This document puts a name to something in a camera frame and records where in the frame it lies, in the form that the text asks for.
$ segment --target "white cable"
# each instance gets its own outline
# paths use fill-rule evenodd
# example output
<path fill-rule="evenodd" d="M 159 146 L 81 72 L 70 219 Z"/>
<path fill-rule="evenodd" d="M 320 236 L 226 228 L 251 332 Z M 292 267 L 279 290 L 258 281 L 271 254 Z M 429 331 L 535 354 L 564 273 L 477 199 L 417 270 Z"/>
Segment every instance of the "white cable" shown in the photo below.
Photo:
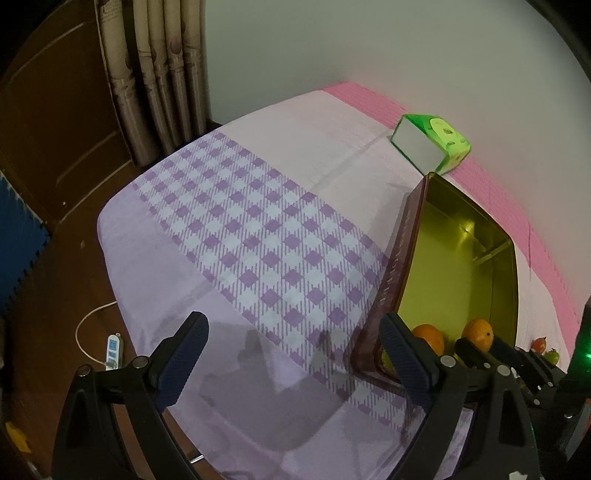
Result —
<path fill-rule="evenodd" d="M 107 307 L 111 307 L 112 305 L 116 305 L 117 302 L 116 301 L 112 301 L 111 303 L 107 303 L 106 305 L 102 305 L 100 307 L 95 308 L 94 310 L 92 310 L 92 312 L 87 313 L 86 315 L 84 315 L 84 318 L 80 321 L 80 323 L 78 324 L 78 326 L 76 327 L 76 333 L 74 333 L 74 337 L 76 338 L 76 343 L 78 344 L 78 348 L 82 351 L 83 354 L 85 354 L 88 358 L 90 358 L 91 360 L 94 360 L 96 363 L 107 366 L 107 364 L 105 362 L 101 362 L 100 360 L 97 360 L 95 357 L 89 355 L 86 350 L 84 350 L 82 348 L 82 345 L 80 344 L 80 342 L 78 341 L 78 330 L 80 329 L 82 323 L 84 323 L 84 321 L 93 313 L 98 312 L 99 310 L 105 309 Z"/>

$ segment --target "power strip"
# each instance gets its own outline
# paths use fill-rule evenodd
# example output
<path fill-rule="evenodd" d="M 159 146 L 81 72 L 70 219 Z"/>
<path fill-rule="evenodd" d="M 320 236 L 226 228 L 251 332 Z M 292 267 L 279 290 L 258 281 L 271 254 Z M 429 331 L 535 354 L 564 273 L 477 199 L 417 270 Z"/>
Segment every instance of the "power strip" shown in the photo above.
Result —
<path fill-rule="evenodd" d="M 109 335 L 107 339 L 106 369 L 117 370 L 123 367 L 123 339 L 120 334 Z"/>

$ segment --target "screw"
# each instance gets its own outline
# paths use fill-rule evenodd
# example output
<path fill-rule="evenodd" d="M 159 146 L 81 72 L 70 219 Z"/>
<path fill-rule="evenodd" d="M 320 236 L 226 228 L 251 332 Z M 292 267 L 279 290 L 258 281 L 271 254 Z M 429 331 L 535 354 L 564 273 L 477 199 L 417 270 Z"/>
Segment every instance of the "screw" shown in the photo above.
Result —
<path fill-rule="evenodd" d="M 82 365 L 81 367 L 78 367 L 78 370 L 76 370 L 76 375 L 79 377 L 85 377 L 90 373 L 90 370 L 92 370 L 90 365 Z"/>
<path fill-rule="evenodd" d="M 511 375 L 511 370 L 509 370 L 509 367 L 506 365 L 499 365 L 496 367 L 496 371 L 499 372 L 499 374 L 501 374 L 503 377 L 508 377 Z"/>
<path fill-rule="evenodd" d="M 445 365 L 446 367 L 453 367 L 456 365 L 456 359 L 453 358 L 452 356 L 449 355 L 443 355 L 439 361 L 441 362 L 442 365 Z"/>
<path fill-rule="evenodd" d="M 149 360 L 150 359 L 147 356 L 140 355 L 140 356 L 135 357 L 133 359 L 133 361 L 131 362 L 131 364 L 134 366 L 134 368 L 143 368 L 146 365 L 148 365 Z"/>

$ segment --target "wooden floor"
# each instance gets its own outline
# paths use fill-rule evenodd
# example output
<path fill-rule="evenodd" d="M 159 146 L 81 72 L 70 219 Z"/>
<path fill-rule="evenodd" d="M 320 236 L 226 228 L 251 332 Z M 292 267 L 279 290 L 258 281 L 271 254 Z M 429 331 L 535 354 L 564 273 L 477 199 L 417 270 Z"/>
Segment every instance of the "wooden floor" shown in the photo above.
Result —
<path fill-rule="evenodd" d="M 76 368 L 88 363 L 74 340 L 81 318 L 114 300 L 96 234 L 98 215 L 106 202 L 139 175 L 127 165 L 80 204 L 54 232 L 32 272 L 22 282 L 8 312 L 14 369 L 9 418 L 28 437 L 33 461 L 41 473 L 51 471 L 51 454 L 67 390 Z M 104 358 L 108 335 L 124 338 L 124 360 L 135 356 L 116 306 L 97 312 L 80 329 L 79 339 L 95 358 Z M 119 424 L 139 476 L 153 476 L 135 440 L 124 408 L 117 409 Z M 170 415 L 170 429 L 187 455 L 196 453 Z M 204 480 L 220 479 L 205 461 L 196 464 Z"/>

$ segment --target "metal tray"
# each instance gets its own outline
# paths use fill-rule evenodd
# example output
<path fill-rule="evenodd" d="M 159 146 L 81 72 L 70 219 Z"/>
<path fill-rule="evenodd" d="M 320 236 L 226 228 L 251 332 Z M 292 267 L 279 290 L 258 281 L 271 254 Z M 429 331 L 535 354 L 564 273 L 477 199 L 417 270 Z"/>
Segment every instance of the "metal tray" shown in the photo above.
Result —
<path fill-rule="evenodd" d="M 398 312 L 412 330 L 437 327 L 446 354 L 467 322 L 488 320 L 515 345 L 517 265 L 513 241 L 472 199 L 436 173 L 409 195 L 386 273 L 351 356 L 353 369 L 382 386 L 398 386 L 382 363 L 380 319 Z"/>

